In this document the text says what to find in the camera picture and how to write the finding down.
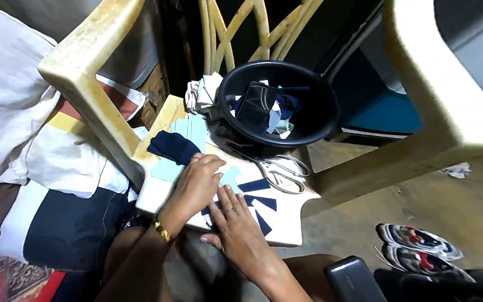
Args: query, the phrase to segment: navy fabric strip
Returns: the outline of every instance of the navy fabric strip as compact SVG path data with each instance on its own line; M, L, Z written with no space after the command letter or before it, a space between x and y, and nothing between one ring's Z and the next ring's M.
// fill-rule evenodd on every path
M244 195L245 203L247 206L253 206L253 200L255 199L254 196L251 195Z
M258 214L258 211L255 211L257 213L257 219L258 219L258 224L260 224L260 230L262 230L262 234L266 236L272 231L272 228L269 227L268 223Z
M272 209L273 211L275 212L277 211L277 199L260 197L260 196L251 196L251 195L245 195L244 198L245 198L245 202L247 203L247 206L253 206L253 200L256 199L259 202L261 202L263 205Z
M238 188L244 192L252 192L252 191L269 189L271 188L271 186L269 185L269 182L267 180L262 178L261 180L257 180L254 182L239 184Z
M217 206L218 209L222 209L223 206L221 205L221 202L215 202L215 205ZM204 209L202 209L201 211L201 214L202 215L210 215L210 209L208 208L208 206L206 206Z

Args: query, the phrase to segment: navy blue fabric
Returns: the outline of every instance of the navy blue fabric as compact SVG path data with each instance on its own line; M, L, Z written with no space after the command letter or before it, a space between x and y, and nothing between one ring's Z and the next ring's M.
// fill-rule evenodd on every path
M256 199L266 207L272 209L275 212L277 211L277 199L260 197L260 196L251 196L251 195L244 195L244 199L245 199L245 202L247 203L247 206L253 206L253 200Z
M266 223L264 218L262 218L262 216L260 216L260 214L258 214L258 211L255 211L255 212L257 214L258 224L260 224L260 230L262 230L262 234L264 234L264 236L266 236L267 234L269 234L272 231L272 228L268 225L268 223Z
M301 113L301 99L310 98L312 89L309 86L283 87L277 89L277 103L281 108L281 120L289 119L294 113Z
M269 182L264 178L262 178L261 180L238 185L238 189L244 192L252 192L252 191L264 190L269 188L271 188L271 186L269 185Z
M51 302L90 302L100 293L102 270L88 272L66 271Z
M189 165L193 155L200 152L192 141L181 134L168 133L164 130L150 140L150 145L146 150L184 166Z
M103 268L127 195L97 188L89 199L49 190L31 222L23 256L56 270Z

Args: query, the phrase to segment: crumpled cloth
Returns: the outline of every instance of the crumpled cloth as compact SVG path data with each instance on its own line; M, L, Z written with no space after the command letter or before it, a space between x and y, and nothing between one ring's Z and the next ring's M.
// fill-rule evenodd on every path
M150 140L146 150L184 166L189 165L193 155L200 152L191 140L179 133L168 133L165 130L161 130Z
M61 95L37 71L55 45L0 11L0 183L27 182L25 155Z

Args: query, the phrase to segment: fabric pile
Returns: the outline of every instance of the fabric pile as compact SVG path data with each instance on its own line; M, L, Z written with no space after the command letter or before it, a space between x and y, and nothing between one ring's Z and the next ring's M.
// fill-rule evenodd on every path
M185 166L189 165L191 157L195 153L204 153L206 148L208 127L203 116L188 114L186 117L171 123L171 133L160 131L150 140L146 149L162 157L150 175L169 182L171 186L174 186ZM235 177L241 175L239 168L226 166L219 168L219 172L223 173L221 183L230 184L234 192L239 193L235 181Z
M218 73L187 83L185 102L194 114L206 114L211 122L222 117L216 100L223 78ZM272 138L286 139L293 130L292 116L303 111L301 99L311 88L269 86L268 80L251 82L242 95L226 96L230 113L252 131Z
M204 75L200 81L187 83L187 91L184 97L188 110L193 114L204 114L216 106L215 96L223 77L217 72L212 75Z
M286 139L293 130L290 119L303 110L300 98L290 94L305 91L310 87L275 88L267 80L251 82L243 95L235 97L230 113L257 133Z

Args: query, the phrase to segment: patterned fabric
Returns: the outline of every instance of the patterned fabric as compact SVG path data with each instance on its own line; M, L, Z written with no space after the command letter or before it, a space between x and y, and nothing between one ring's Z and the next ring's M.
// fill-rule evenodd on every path
M0 257L0 302L34 302L53 271Z

